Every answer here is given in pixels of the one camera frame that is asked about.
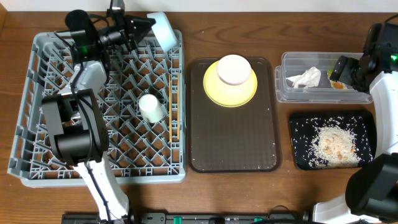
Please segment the green yellow snack wrapper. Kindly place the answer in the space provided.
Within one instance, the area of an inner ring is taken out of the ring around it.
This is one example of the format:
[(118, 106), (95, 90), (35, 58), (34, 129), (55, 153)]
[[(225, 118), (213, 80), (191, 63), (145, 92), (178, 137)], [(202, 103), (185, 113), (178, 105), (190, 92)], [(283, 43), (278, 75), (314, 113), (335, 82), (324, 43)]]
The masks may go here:
[(332, 74), (333, 70), (327, 70), (327, 75), (328, 75), (328, 79), (330, 81), (330, 85), (333, 89), (338, 89), (338, 90), (347, 90), (348, 88), (346, 87), (346, 85), (344, 83), (341, 82), (335, 82), (333, 80), (330, 79), (331, 74)]

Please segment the light blue bowl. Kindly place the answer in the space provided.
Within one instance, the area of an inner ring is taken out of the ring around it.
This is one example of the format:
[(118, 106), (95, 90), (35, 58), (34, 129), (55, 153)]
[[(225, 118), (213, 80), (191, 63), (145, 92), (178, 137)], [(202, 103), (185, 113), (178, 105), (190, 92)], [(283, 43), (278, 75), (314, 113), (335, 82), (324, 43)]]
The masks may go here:
[(178, 41), (166, 14), (164, 12), (153, 12), (147, 14), (147, 18), (155, 20), (152, 31), (163, 51), (171, 50)]

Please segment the white tissue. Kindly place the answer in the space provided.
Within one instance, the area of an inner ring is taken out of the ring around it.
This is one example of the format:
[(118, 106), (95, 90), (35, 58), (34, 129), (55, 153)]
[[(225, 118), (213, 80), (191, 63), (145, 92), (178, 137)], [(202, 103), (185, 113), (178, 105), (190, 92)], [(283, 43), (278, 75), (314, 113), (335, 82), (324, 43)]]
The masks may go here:
[(294, 88), (312, 88), (319, 85), (321, 71), (316, 67), (311, 67), (301, 75), (288, 77), (287, 80), (292, 82)]

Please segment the wooden chopstick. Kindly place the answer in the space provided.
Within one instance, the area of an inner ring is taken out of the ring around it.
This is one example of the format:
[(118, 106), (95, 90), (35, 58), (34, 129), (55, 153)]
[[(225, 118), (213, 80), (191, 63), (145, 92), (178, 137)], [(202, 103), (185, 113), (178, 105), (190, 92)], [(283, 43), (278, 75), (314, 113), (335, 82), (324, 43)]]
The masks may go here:
[(177, 140), (180, 140), (180, 73), (177, 74)]
[(169, 75), (169, 140), (172, 145), (172, 76)]

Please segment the cream white cup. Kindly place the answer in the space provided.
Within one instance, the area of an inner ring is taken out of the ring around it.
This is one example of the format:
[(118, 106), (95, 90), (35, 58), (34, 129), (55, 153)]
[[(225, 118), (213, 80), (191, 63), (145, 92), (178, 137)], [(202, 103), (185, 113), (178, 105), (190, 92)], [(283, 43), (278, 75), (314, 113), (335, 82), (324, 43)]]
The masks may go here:
[(160, 101), (152, 94), (145, 94), (139, 99), (139, 110), (148, 123), (156, 123), (164, 117)]

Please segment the pink bowl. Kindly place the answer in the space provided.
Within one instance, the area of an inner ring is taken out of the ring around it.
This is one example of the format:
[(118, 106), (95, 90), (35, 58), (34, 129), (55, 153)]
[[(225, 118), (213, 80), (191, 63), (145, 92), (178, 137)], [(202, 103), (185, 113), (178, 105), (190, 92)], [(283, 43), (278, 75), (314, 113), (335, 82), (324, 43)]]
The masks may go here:
[(216, 66), (219, 79), (228, 85), (241, 85), (251, 76), (249, 62), (240, 55), (226, 55), (222, 57)]

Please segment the yellow plate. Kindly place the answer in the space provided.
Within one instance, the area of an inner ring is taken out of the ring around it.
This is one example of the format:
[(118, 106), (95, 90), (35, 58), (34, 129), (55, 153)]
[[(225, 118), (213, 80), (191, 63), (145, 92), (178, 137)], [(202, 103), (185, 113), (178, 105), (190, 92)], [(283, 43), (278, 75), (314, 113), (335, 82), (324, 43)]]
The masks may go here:
[(249, 102), (257, 91), (257, 76), (251, 70), (249, 79), (240, 85), (224, 83), (217, 74), (218, 61), (212, 63), (205, 72), (203, 87), (208, 98), (217, 105), (234, 108)]

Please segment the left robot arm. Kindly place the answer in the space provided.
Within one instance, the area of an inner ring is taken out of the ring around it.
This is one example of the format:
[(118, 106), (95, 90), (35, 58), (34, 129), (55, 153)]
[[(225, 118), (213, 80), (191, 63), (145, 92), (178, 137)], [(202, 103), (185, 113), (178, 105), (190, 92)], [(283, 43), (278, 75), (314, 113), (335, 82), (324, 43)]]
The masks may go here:
[(111, 70), (109, 50), (137, 49), (155, 19), (124, 13), (123, 1), (111, 1), (106, 16), (77, 9), (65, 24), (73, 39), (65, 41), (73, 61), (73, 75), (56, 94), (42, 100), (52, 154), (78, 172), (99, 210), (99, 223), (134, 223), (128, 196), (111, 169), (109, 136), (96, 94)]

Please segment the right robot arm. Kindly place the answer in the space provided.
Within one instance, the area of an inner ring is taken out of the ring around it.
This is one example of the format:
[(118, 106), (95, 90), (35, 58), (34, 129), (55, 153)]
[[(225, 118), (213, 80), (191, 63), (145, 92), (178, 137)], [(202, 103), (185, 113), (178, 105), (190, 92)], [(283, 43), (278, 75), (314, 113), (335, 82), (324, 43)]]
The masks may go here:
[(373, 98), (375, 158), (355, 172), (345, 194), (314, 205), (314, 223), (397, 221), (397, 24), (386, 19), (369, 28), (359, 59), (341, 56), (331, 80)]

